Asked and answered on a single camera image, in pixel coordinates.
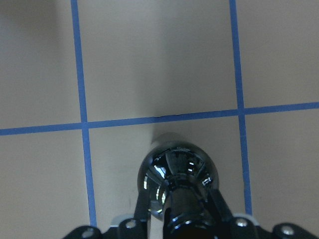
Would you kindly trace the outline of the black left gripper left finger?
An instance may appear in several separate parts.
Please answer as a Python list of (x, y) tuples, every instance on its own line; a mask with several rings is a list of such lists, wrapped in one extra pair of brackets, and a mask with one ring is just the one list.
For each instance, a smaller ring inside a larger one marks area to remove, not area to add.
[(116, 216), (106, 232), (94, 226), (80, 226), (68, 233), (66, 239), (148, 239), (151, 213), (149, 193), (140, 191), (133, 214)]

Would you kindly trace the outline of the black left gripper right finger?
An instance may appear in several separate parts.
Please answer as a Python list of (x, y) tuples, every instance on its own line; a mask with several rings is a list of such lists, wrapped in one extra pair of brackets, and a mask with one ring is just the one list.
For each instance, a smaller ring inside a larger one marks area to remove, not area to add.
[(267, 231), (248, 214), (232, 214), (221, 193), (212, 189), (208, 205), (215, 220), (213, 239), (317, 239), (318, 236), (292, 223), (280, 223)]

